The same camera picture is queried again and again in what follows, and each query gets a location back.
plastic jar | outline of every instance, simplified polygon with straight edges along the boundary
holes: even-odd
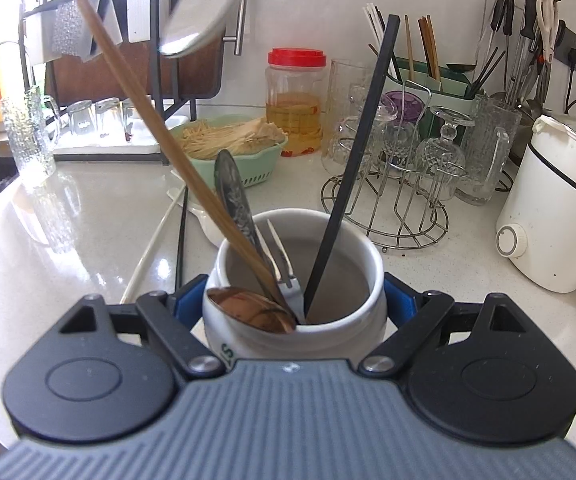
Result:
[[[321,146],[322,50],[273,48],[265,70],[265,114],[288,135],[282,156],[312,153]]]

green basket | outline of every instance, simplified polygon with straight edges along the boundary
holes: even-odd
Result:
[[[206,122],[212,128],[220,128],[228,126],[229,124],[244,123],[252,120],[252,117],[243,115],[224,115],[214,119],[207,119]],[[183,133],[183,130],[193,123],[181,124],[175,126],[170,130],[174,137],[178,137]],[[261,150],[254,155],[236,155],[234,156],[241,181],[244,187],[259,184],[268,179],[277,164],[277,160],[281,156],[281,150],[288,142],[288,137],[281,144],[271,146],[265,150]],[[190,158],[194,168],[201,175],[201,178],[208,184],[210,189],[214,189],[214,160],[198,160],[197,158]]]

noodle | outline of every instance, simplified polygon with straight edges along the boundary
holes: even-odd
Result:
[[[183,129],[177,142],[187,156],[214,160],[221,150],[234,155],[253,155],[285,140],[285,134],[265,118],[247,123],[212,128],[207,121],[196,121]]]

white chopstick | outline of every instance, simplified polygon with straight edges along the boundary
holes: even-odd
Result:
[[[143,269],[146,266],[146,263],[149,262],[149,260],[150,260],[150,255],[152,253],[152,249],[154,248],[155,243],[157,243],[157,240],[159,240],[159,235],[161,235],[161,231],[164,228],[165,222],[167,221],[168,217],[172,213],[175,206],[177,206],[177,202],[179,202],[179,199],[181,198],[181,195],[183,194],[184,190],[185,190],[185,186],[181,186],[181,189],[179,190],[177,197],[174,198],[172,201],[172,204],[170,204],[170,206],[168,206],[168,209],[166,210],[163,218],[161,219],[161,222],[159,222],[159,225],[157,226],[157,228],[155,229],[155,232],[152,235],[152,238],[148,242],[148,245],[146,246],[146,250],[143,251],[142,257],[140,257],[139,262],[137,263],[137,266],[134,268],[134,272],[132,273],[132,276],[130,277],[130,281],[128,282],[128,285],[126,286],[126,290],[124,291],[124,295],[122,296],[121,301],[119,303],[123,304],[123,303],[128,303],[129,301],[135,300],[134,292],[137,288],[138,283],[142,280]]]
[[[379,21],[379,16],[377,14],[377,9],[374,4],[368,4],[367,6],[363,7],[363,13],[368,20],[368,24],[370,25],[370,30],[372,31],[372,35],[374,37],[374,41],[376,42],[375,48],[381,49],[381,43],[383,43],[383,29],[381,28],[381,22]],[[395,64],[392,63],[392,59],[390,59],[390,68],[388,68],[388,73],[393,78],[397,78],[395,72]]]

kitchen counter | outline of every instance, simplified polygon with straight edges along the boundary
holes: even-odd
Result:
[[[82,295],[118,302],[179,181],[158,163],[60,162],[47,189],[29,196],[18,180],[0,194],[0,392],[6,372]],[[253,212],[321,210],[327,174],[319,155],[282,158],[270,179],[248,189]],[[436,246],[383,254],[385,269],[417,290],[438,289],[458,301],[505,292],[576,367],[576,291],[548,292],[494,248],[495,221],[506,194],[485,207],[446,204],[450,230]],[[173,211],[139,292],[174,286],[180,208]],[[209,272],[216,249],[187,217],[185,279]],[[0,393],[0,441],[16,440]],[[576,446],[576,418],[568,434]]]

